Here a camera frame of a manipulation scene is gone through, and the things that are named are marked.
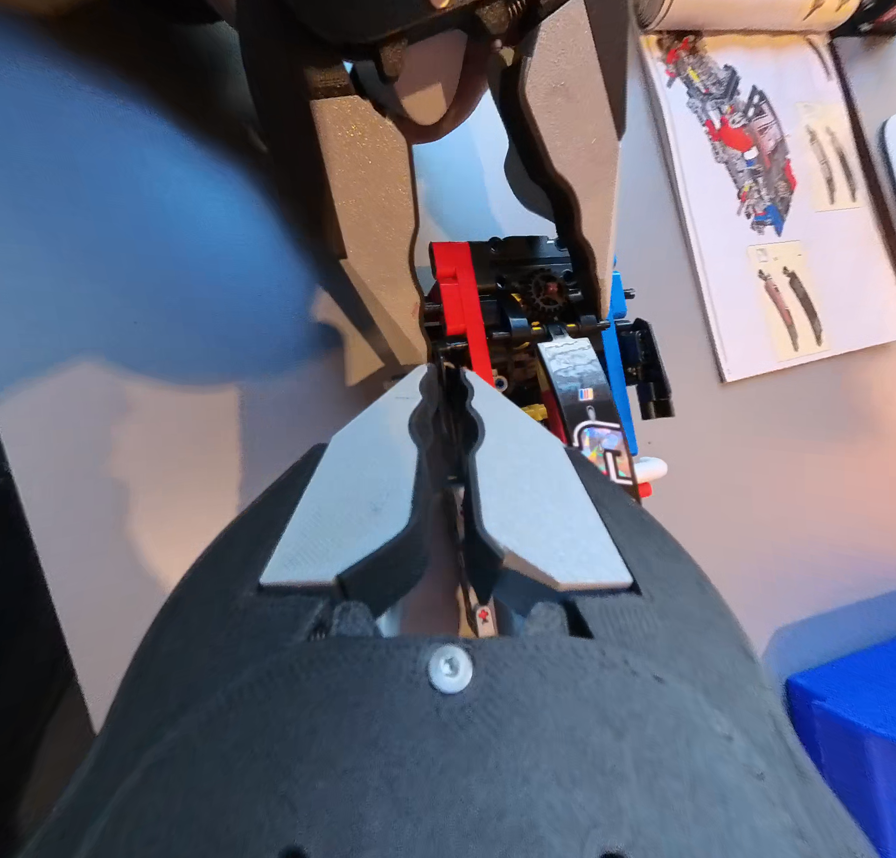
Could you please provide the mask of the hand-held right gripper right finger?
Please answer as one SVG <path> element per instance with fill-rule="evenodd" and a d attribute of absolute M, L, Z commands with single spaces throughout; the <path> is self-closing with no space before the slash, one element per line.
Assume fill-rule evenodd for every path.
<path fill-rule="evenodd" d="M 627 590 L 633 576 L 570 455 L 476 372 L 463 371 L 475 425 L 467 483 L 473 530 L 514 573 L 556 594 Z"/>

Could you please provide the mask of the toy brick car assembly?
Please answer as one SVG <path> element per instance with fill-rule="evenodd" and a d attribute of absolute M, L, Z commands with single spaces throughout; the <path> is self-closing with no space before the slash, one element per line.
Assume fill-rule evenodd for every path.
<path fill-rule="evenodd" d="M 477 373 L 535 423 L 637 500 L 667 465 L 638 447 L 644 421 L 671 418 L 671 387 L 651 325 L 628 318 L 634 292 L 611 271 L 599 317 L 560 239 L 511 236 L 429 247 L 424 332 L 443 371 Z"/>

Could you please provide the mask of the grey desk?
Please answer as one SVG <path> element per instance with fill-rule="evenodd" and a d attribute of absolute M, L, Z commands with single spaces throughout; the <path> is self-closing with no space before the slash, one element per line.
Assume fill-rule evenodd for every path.
<path fill-rule="evenodd" d="M 2 439 L 89 717 L 165 596 L 369 400 L 230 102 L 230 32 L 2 14 Z M 617 252 L 676 417 L 648 506 L 777 681 L 894 636 L 894 345 L 723 385 L 641 61 Z"/>

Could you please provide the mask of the blue storage bin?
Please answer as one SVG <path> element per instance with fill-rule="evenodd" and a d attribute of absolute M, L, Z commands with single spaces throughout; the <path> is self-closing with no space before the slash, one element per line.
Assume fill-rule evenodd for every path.
<path fill-rule="evenodd" d="M 882 857 L 895 855 L 895 640 L 791 674 L 806 753 Z"/>

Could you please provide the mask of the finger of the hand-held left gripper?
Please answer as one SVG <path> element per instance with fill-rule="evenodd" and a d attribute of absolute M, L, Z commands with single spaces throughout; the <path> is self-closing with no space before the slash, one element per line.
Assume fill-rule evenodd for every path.
<path fill-rule="evenodd" d="M 342 238 L 342 268 L 402 367 L 424 364 L 412 156 L 393 120 L 352 94 L 310 105 Z"/>
<path fill-rule="evenodd" d="M 508 49 L 490 82 L 510 140 L 513 193 L 550 221 L 573 261 L 584 313 L 609 316 L 628 0 L 505 0 Z"/>

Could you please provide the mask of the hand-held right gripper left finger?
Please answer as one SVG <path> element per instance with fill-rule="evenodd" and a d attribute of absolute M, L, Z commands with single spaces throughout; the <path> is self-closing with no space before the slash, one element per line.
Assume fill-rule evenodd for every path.
<path fill-rule="evenodd" d="M 426 568 L 431 369 L 417 367 L 325 446 L 259 578 L 383 617 Z"/>

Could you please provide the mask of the open instruction booklet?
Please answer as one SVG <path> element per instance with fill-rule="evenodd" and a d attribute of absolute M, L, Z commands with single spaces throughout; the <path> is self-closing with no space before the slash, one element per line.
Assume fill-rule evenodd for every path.
<path fill-rule="evenodd" d="M 894 343 L 894 265 L 834 51 L 877 0 L 634 0 L 722 381 Z"/>

